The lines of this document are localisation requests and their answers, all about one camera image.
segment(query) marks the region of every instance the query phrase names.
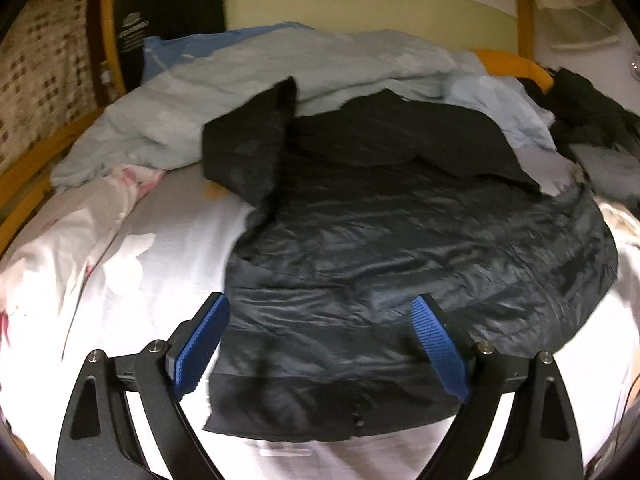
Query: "green headboard panel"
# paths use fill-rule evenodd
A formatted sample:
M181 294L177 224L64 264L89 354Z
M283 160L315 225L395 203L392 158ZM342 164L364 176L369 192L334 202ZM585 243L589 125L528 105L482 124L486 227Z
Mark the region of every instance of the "green headboard panel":
M516 17L472 0L225 0L229 29L301 22L330 32L394 28L450 48L517 53Z

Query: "blue textured pad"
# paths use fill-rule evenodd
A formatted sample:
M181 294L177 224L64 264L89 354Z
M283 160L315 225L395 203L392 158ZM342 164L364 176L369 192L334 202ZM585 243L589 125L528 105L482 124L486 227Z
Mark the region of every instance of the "blue textured pad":
M182 347L175 360L174 394L178 400L198 386L222 333L229 324L229 316L229 301L221 294Z
M460 402L465 402L470 393L465 362L444 327L420 296L412 303L411 320L445 391L456 396Z

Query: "bed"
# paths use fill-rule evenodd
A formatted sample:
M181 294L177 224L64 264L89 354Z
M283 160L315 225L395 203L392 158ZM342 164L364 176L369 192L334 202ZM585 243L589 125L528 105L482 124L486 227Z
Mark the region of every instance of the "bed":
M118 61L113 1L101 0L104 45L114 87L123 96L127 87ZM319 22L320 18L309 14L309 9L282 4L287 1L295 0L228 0L230 28L294 21L339 32L391 27L430 37L433 25L396 25L393 14L354 17L345 12L332 15L327 27L328 23ZM426 5L430 1L406 0L403 5ZM498 16L497 21L502 23L500 30L493 30L487 37L481 35L479 39L476 30L470 30L469 36L462 40L459 36L436 39L452 47L517 49L522 56L532 57L531 0L516 2L517 20L466 1L465 9L473 9L475 16L484 16L483 23L495 22L491 17ZM363 1L357 0L357 4L362 5ZM341 9L347 5L347 1L339 3ZM330 14L325 13L322 20L327 20ZM2 176L2 182L8 184L0 186L2 206L22 193L0 226L0 249L5 250L30 215L42 208L17 235L6 258L43 231L49 232L53 239L56 239L56 229L59 233L66 232L65 226L50 225L52 218L61 216L60 211L68 213L84 208L90 211L89 222L94 231L101 229L100 234L92 234L89 241L98 248L82 261L84 267L76 269L82 279L74 291L75 296L63 302L65 306L73 305L72 309L61 310L68 320L68 330L56 335L59 348L46 350L62 358L51 359L42 355L40 347L20 343L28 340L25 334L33 329L28 322L21 327L16 323L13 343L3 338L0 348L0 405L14 433L26 444L32 460L49 473L54 468L68 394L88 352L94 348L102 348L108 355L138 352L150 340L168 337L181 320L196 312L210 291L223 288L228 255L244 231L247 215L252 210L235 194L204 179L197 164L173 170L162 180L159 173L136 173L137 170L131 168L120 168L108 184L103 183L113 194L110 200L117 204L115 208L101 210L100 204L95 204L95 197L107 196L106 192L97 188L87 191L90 184L78 188L84 189L84 194L76 192L71 204L65 202L65 197L70 195L65 193L42 206L51 190L48 172L51 161L101 112L70 124L36 146ZM633 234L638 226L616 205L603 202L601 208L606 211L620 255L618 280L579 332L556 352L574 407L585 465L596 456L622 417L628 404L627 394L640 371L638 314L634 311L640 297L638 231ZM102 219L102 226L98 225L98 218ZM203 244L203 238L210 240L210 244ZM176 258L178 248L180 255ZM36 334L32 332L31 337L37 338ZM48 340L50 334L43 332L40 337ZM414 478L451 422L446 418L420 428L344 442L292 444L213 434L200 428L210 414L207 380L216 358L217 355L197 390L183 400L182 407L207 452L228 478L241 475L242 478ZM44 398L43 384L51 385ZM490 468L511 400L510 396L503 397L490 438L470 478ZM139 401L134 395L129 401L150 468L169 478Z

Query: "light blue cloth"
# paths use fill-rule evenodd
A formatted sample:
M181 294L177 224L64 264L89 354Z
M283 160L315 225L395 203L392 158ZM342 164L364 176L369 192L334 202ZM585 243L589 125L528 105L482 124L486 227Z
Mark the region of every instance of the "light blue cloth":
M471 52L396 30L331 34L287 27L175 65L117 100L54 168L51 183L57 190L80 186L118 164L163 170L193 164L201 157L204 124L288 76L298 84L298 115L389 88L407 99L480 110L514 148L553 147L537 112L487 76Z
M238 28L218 34L193 34L177 40L161 40L158 36L145 39L145 69L142 82L180 63L188 63L212 52L285 27L311 28L297 22L282 22L275 25Z

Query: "cable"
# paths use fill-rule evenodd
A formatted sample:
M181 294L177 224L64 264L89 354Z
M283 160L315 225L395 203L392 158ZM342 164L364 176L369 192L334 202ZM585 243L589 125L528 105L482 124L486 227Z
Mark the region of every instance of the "cable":
M616 454L618 452L618 441L620 439L620 429L622 428L622 419L625 416L626 407L629 404L629 397L631 397L631 392L634 390L634 387L636 386L636 383L638 382L638 380L640 380L640 374L638 374L636 376L636 378L634 379L634 381L631 383L631 387L629 388L629 392L628 392L628 394L626 394L625 407L624 407L624 410L622 411L622 415L620 416L620 422L618 423L618 431L616 432L616 445L613 448L613 454ZM631 431L629 431L629 434L631 434L633 432L633 430L636 428L636 425L638 424L638 420L639 419L636 418L636 422L634 423L633 427L631 428Z

